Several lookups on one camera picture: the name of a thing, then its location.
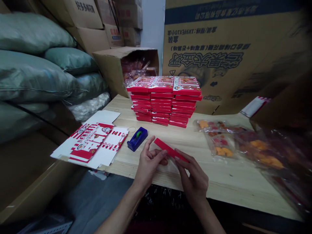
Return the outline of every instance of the table surface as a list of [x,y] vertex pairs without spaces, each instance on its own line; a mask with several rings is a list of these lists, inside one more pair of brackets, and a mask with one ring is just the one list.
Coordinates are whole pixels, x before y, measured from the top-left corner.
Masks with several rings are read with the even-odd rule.
[[[134,178],[139,163],[139,155],[146,140],[135,152],[127,147],[126,142],[132,138],[139,127],[143,127],[148,130],[149,137],[155,135],[170,147],[178,148],[197,160],[209,177],[209,188],[206,195],[208,198],[285,218],[301,220],[298,213],[261,175],[259,169],[255,168],[249,161],[243,158],[240,160],[215,160],[211,156],[204,134],[198,132],[195,125],[196,119],[209,119],[227,120],[230,124],[242,124],[251,128],[248,118],[241,114],[212,116],[194,113],[187,127],[181,128],[137,121],[135,113],[130,109],[131,106],[132,103],[128,98],[117,95],[104,108],[104,110],[121,113],[114,124],[118,127],[128,128],[129,134],[118,151],[114,163],[108,167],[102,166],[99,168],[100,170]],[[150,148],[159,149],[154,143],[151,144]],[[183,191],[180,175],[172,162],[169,162],[167,167],[158,167],[153,183]]]

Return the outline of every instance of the blue tape dispenser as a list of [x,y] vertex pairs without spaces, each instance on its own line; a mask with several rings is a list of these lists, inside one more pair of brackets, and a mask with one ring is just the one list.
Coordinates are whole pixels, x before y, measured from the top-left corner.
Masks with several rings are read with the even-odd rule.
[[128,148],[131,149],[133,152],[139,148],[142,142],[147,138],[148,133],[145,128],[140,127],[139,130],[133,135],[130,141],[127,142]]

